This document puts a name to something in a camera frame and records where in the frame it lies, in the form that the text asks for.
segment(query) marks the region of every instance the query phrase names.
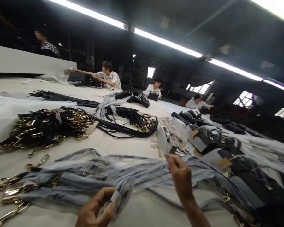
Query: white shirt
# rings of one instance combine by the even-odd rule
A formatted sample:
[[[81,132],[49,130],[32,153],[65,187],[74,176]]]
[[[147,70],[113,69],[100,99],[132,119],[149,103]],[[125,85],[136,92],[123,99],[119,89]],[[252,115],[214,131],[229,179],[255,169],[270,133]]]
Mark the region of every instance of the white shirt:
[[[154,92],[154,85],[149,84],[145,91]],[[159,91],[159,93],[158,93],[159,97],[158,98],[162,97],[161,90],[159,88],[157,88],[156,91]]]
[[[191,109],[201,109],[203,106],[204,106],[204,107],[208,107],[208,105],[207,105],[206,102],[204,102],[204,101],[201,101],[201,102],[199,102],[198,104],[196,104],[194,98],[190,99],[190,100],[185,104],[185,106],[188,106],[188,107],[191,108]]]
[[[115,88],[122,89],[121,82],[120,82],[120,77],[119,77],[119,75],[116,72],[111,71],[109,76],[106,75],[103,71],[97,72],[97,74],[98,74],[99,77],[101,77],[102,79],[107,80],[108,82],[116,83]]]

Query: woman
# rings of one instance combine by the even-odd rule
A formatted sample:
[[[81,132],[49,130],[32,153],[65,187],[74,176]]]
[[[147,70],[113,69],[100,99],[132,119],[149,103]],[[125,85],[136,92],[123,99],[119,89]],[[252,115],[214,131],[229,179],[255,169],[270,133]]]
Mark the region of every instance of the woman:
[[[211,109],[211,106],[207,105],[202,99],[203,95],[196,94],[195,98],[192,98],[185,104],[185,107],[189,109],[201,109],[202,107]]]
[[[154,79],[154,84],[149,84],[147,89],[145,91],[148,92],[156,92],[158,94],[158,98],[161,99],[162,95],[161,95],[161,90],[159,89],[160,85],[161,85],[161,78],[155,78]]]

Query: metal beam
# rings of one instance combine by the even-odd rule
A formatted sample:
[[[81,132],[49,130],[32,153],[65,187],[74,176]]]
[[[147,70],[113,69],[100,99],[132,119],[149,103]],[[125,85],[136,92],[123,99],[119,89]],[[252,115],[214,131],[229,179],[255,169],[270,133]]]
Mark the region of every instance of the metal beam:
[[[193,30],[191,30],[185,38],[188,38],[191,34],[199,30],[201,27],[203,27],[205,24],[210,22],[212,19],[214,19],[217,15],[222,13],[224,10],[226,10],[229,6],[237,2],[238,0],[229,0],[225,5],[220,7],[216,12],[214,12],[212,15],[210,15],[208,18],[206,18],[204,21],[202,21],[199,25],[197,25]]]

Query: dark hair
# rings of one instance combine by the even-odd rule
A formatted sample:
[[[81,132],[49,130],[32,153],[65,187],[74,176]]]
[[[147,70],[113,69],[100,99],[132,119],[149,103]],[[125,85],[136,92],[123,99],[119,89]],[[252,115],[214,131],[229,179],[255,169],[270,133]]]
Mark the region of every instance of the dark hair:
[[[105,69],[108,69],[109,72],[112,72],[113,71],[113,66],[111,63],[109,63],[108,61],[103,61],[101,63],[101,65],[105,68]]]
[[[203,95],[201,95],[201,94],[196,94],[196,95],[195,95],[195,99],[198,99],[198,98],[203,99]]]
[[[155,79],[154,79],[154,83],[155,83],[155,82],[162,83],[162,79],[161,79],[161,78],[155,78]]]

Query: ceiling light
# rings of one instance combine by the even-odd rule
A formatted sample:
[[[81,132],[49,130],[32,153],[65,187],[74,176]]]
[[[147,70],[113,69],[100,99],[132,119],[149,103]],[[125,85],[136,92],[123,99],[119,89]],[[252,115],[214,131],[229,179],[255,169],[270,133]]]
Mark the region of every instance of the ceiling light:
[[[114,20],[112,18],[109,18],[107,16],[101,15],[99,13],[96,13],[96,12],[94,12],[92,10],[86,9],[86,8],[84,8],[82,6],[77,5],[77,4],[71,3],[69,1],[66,1],[66,0],[49,0],[49,1],[58,3],[58,4],[62,5],[62,6],[67,7],[67,8],[76,10],[76,11],[78,11],[80,13],[83,13],[85,15],[91,16],[91,17],[96,18],[98,20],[101,20],[103,22],[109,23],[109,24],[111,24],[113,26],[116,26],[118,28],[125,29],[123,23],[121,23],[121,22],[119,22],[117,20]]]
[[[264,82],[266,82],[266,83],[268,83],[268,84],[270,84],[270,85],[273,85],[273,86],[275,86],[275,87],[277,87],[277,88],[280,88],[280,89],[284,90],[284,87],[283,87],[282,85],[276,84],[276,83],[274,83],[274,82],[272,82],[272,81],[270,81],[270,80],[264,80]]]
[[[142,31],[140,29],[132,28],[132,31],[134,33],[138,34],[138,35],[141,35],[141,36],[145,37],[145,38],[151,39],[151,40],[156,41],[158,43],[161,43],[161,44],[164,44],[164,45],[169,46],[171,48],[177,49],[179,51],[182,51],[182,52],[184,52],[186,54],[189,54],[189,55],[192,55],[194,57],[197,57],[197,58],[202,57],[202,54],[200,54],[198,52],[195,52],[193,50],[187,49],[185,47],[182,47],[182,46],[180,46],[178,44],[172,43],[172,42],[167,41],[165,39],[159,38],[159,37],[154,36],[154,35],[152,35],[150,33],[144,32],[144,31]]]
[[[229,64],[223,63],[223,62],[218,61],[218,60],[216,60],[216,59],[211,59],[211,61],[208,61],[208,62],[210,62],[210,63],[212,63],[212,64],[215,64],[215,65],[217,65],[217,66],[220,66],[220,67],[222,67],[222,68],[228,69],[228,70],[230,70],[230,71],[233,71],[233,72],[235,72],[235,73],[238,73],[238,74],[240,74],[240,75],[242,75],[242,76],[246,76],[246,77],[248,77],[248,78],[250,78],[250,79],[253,79],[253,80],[257,80],[257,81],[263,80],[263,78],[261,78],[261,77],[258,77],[258,76],[256,76],[256,75],[253,75],[253,74],[248,73],[248,72],[245,72],[245,71],[243,71],[243,70],[241,70],[241,69],[238,69],[238,68],[233,67],[233,66],[231,66],[231,65],[229,65]]]
[[[284,0],[250,0],[265,10],[284,20]]]

